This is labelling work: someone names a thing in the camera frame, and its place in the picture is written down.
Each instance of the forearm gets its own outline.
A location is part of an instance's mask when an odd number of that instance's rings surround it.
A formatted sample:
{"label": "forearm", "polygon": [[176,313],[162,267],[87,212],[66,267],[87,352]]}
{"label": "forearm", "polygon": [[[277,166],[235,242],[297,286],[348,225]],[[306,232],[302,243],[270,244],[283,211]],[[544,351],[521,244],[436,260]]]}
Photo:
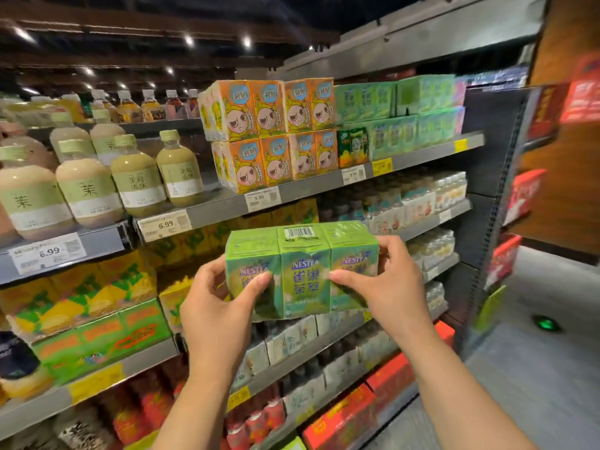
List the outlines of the forearm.
{"label": "forearm", "polygon": [[213,450],[218,448],[230,380],[221,373],[190,375],[153,450]]}
{"label": "forearm", "polygon": [[419,338],[404,352],[445,450],[535,448],[435,331]]}

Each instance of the white price tag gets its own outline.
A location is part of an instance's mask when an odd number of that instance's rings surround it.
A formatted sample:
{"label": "white price tag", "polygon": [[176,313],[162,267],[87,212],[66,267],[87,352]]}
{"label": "white price tag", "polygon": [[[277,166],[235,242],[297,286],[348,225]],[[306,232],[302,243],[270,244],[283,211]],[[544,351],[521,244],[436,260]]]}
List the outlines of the white price tag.
{"label": "white price tag", "polygon": [[275,205],[281,205],[279,186],[249,192],[244,194],[244,197],[246,198],[246,205],[249,212],[257,212],[265,208],[274,207]]}
{"label": "white price tag", "polygon": [[445,223],[448,219],[452,219],[452,210],[446,210],[440,213],[440,224]]}
{"label": "white price tag", "polygon": [[85,257],[87,254],[77,233],[69,233],[42,242],[31,243],[8,250],[19,275],[37,272],[49,267]]}
{"label": "white price tag", "polygon": [[137,222],[146,243],[192,230],[187,210],[165,213]]}
{"label": "white price tag", "polygon": [[433,267],[431,270],[427,272],[427,281],[431,281],[433,278],[440,274],[440,270],[438,267]]}
{"label": "white price tag", "polygon": [[344,180],[344,186],[349,185],[351,183],[366,180],[367,175],[365,174],[364,164],[361,164],[360,166],[349,167],[347,169],[342,169],[341,177]]}

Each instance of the floor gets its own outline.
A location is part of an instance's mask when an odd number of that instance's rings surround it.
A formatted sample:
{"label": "floor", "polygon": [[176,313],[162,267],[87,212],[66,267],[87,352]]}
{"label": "floor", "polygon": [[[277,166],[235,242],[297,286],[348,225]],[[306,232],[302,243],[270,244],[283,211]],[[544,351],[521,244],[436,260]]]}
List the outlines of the floor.
{"label": "floor", "polygon": [[[600,269],[520,248],[499,323],[467,360],[469,370],[544,450],[588,450],[600,442]],[[555,318],[564,333],[535,327]],[[369,450],[438,449],[419,398]]]}

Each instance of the person's right hand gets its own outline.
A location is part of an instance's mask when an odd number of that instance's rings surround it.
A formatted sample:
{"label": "person's right hand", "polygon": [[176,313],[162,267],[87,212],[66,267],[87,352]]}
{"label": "person's right hand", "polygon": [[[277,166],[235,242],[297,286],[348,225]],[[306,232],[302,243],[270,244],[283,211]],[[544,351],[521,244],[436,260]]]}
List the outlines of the person's right hand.
{"label": "person's right hand", "polygon": [[396,235],[378,236],[379,275],[335,270],[329,279],[362,295],[387,334],[407,350],[412,341],[435,333],[425,300],[423,275]]}

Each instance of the person's left hand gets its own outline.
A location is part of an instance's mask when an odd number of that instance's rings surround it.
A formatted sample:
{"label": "person's left hand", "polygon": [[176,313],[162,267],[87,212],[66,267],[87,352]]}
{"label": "person's left hand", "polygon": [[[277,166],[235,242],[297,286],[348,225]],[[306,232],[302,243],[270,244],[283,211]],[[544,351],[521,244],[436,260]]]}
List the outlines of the person's left hand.
{"label": "person's left hand", "polygon": [[225,255],[200,267],[181,305],[181,323],[190,354],[190,378],[213,373],[233,382],[250,344],[254,302],[266,289],[271,273],[252,279],[233,301],[224,302]]}

